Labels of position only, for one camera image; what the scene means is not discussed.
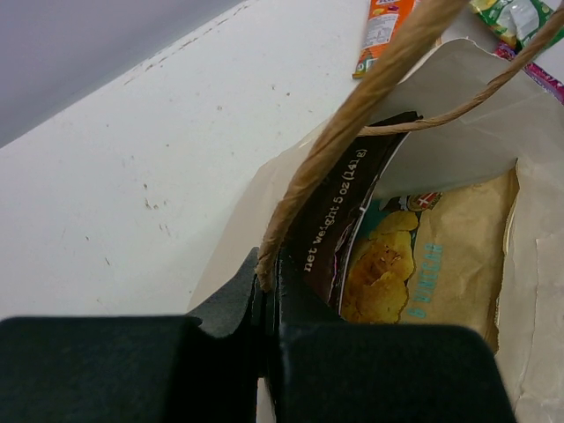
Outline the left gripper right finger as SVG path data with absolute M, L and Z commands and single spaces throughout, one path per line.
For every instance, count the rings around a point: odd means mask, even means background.
M 276 265 L 280 422 L 512 422 L 494 355 L 455 325 L 348 323 Z

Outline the green snack packet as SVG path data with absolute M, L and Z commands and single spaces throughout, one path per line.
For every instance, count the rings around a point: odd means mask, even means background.
M 473 0 L 470 8 L 515 50 L 526 46 L 554 13 L 550 6 L 537 0 Z

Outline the orange snack packet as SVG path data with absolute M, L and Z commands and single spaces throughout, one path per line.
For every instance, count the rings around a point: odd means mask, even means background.
M 369 3 L 364 41 L 353 79 L 367 74 L 417 3 L 416 0 L 372 0 Z

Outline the brown paper bag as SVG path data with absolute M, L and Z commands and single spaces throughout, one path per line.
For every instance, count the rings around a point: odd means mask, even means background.
M 380 108 L 415 100 L 424 115 L 458 106 L 507 62 L 473 41 L 449 41 L 419 62 Z M 326 122 L 259 168 L 234 207 L 189 303 L 231 278 L 259 243 L 275 204 Z M 375 194 L 452 189 L 516 163 L 520 185 L 506 235 L 496 355 L 519 422 L 563 422 L 563 106 L 520 72 L 490 100 L 399 148 Z

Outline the purple Fox's candy bag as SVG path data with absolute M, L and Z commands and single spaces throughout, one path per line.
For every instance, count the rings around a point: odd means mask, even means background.
M 494 54 L 508 62 L 512 62 L 517 56 L 517 53 L 503 41 L 498 43 Z M 564 92 L 562 82 L 560 82 L 557 78 L 554 78 L 534 62 L 526 64 L 523 67 L 523 71 L 545 91 L 556 98 L 560 104 L 563 104 Z

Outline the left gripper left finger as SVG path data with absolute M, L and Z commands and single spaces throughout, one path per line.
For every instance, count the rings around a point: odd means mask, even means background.
M 2 421 L 254 421 L 255 265 L 185 315 L 3 320 Z

